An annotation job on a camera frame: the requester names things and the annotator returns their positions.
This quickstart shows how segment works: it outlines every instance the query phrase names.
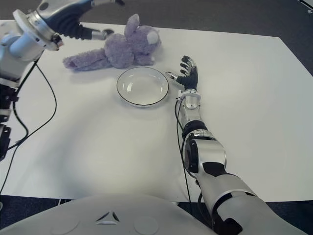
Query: stuffed animal ear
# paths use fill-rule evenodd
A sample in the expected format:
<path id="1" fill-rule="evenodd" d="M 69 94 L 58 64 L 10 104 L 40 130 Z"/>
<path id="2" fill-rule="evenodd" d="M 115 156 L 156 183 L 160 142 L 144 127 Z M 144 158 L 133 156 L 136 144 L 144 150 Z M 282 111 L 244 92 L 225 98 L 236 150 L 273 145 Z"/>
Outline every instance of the stuffed animal ear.
<path id="1" fill-rule="evenodd" d="M 139 15 L 138 14 L 134 14 L 133 16 L 131 16 L 128 19 L 127 25 L 126 25 L 125 30 L 124 30 L 125 37 L 131 36 L 136 31 L 136 29 L 138 28 L 139 24 L 140 24 Z"/>

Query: stuffed animal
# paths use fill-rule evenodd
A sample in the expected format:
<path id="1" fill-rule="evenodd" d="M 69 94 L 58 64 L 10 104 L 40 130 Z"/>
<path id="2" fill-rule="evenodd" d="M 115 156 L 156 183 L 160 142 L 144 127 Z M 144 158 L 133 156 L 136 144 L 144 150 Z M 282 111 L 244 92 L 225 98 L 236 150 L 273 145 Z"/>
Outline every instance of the stuffed animal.
<path id="1" fill-rule="evenodd" d="M 128 19 L 124 35 L 116 33 L 108 37 L 104 48 L 95 49 L 63 60 L 66 68 L 89 71 L 100 68 L 127 68 L 132 64 L 153 65 L 152 53 L 161 45 L 158 32 L 151 26 L 139 26 L 139 16 Z"/>

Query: robot forearm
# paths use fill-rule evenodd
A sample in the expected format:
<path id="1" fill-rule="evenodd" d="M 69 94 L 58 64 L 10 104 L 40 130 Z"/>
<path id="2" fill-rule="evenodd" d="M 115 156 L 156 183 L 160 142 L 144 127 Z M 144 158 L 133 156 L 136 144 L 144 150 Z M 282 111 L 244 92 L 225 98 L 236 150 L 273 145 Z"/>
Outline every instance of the robot forearm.
<path id="1" fill-rule="evenodd" d="M 220 235 L 304 235 L 277 216 L 239 177 L 226 172 L 224 147 L 200 116 L 197 67 L 189 57 L 182 61 L 184 76 L 167 75 L 185 86 L 185 91 L 179 92 L 185 168 L 197 178 L 214 230 Z"/>

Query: white bowl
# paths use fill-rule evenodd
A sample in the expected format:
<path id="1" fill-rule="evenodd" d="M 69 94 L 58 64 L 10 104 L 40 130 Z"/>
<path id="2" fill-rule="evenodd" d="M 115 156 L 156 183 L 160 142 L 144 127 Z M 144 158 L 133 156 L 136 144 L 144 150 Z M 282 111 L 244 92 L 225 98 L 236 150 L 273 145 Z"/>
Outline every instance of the white bowl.
<path id="1" fill-rule="evenodd" d="M 149 67 L 136 67 L 123 72 L 116 86 L 120 96 L 136 107 L 149 107 L 160 102 L 169 89 L 166 77 Z"/>

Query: bowl rim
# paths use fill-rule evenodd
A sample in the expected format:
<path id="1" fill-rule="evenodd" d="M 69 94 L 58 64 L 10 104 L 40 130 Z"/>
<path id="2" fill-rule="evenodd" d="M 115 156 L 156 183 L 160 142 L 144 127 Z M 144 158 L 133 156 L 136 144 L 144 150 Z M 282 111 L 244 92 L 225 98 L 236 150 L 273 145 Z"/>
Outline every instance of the bowl rim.
<path id="1" fill-rule="evenodd" d="M 165 81 L 166 81 L 166 83 L 167 83 L 167 91 L 166 91 L 166 94 L 164 95 L 164 97 L 163 97 L 162 99 L 158 100 L 157 102 L 151 103 L 151 104 L 136 104 L 136 103 L 133 103 L 133 102 L 127 100 L 126 98 L 124 98 L 124 97 L 122 96 L 122 94 L 119 92 L 118 86 L 117 86 L 119 79 L 123 76 L 124 73 L 128 72 L 129 70 L 133 70 L 133 69 L 137 69 L 137 68 L 147 68 L 147 69 L 155 70 L 155 71 L 159 72 L 159 73 L 164 77 L 164 79 L 165 79 Z M 117 82 L 116 82 L 116 89 L 117 89 L 118 94 L 123 98 L 123 100 L 125 100 L 126 102 L 128 102 L 128 103 L 130 103 L 130 104 L 137 105 L 137 106 L 151 106 L 151 105 L 154 105 L 154 104 L 157 104 L 157 103 L 161 102 L 161 101 L 167 96 L 167 94 L 168 94 L 168 92 L 169 92 L 169 90 L 170 90 L 170 85 L 169 85 L 169 82 L 168 82 L 166 76 L 165 76 L 163 73 L 161 73 L 159 70 L 156 70 L 156 69 L 154 69 L 154 68 L 147 67 L 147 66 L 137 66 L 137 67 L 130 68 L 130 69 L 124 71 L 124 72 L 118 77 Z"/>

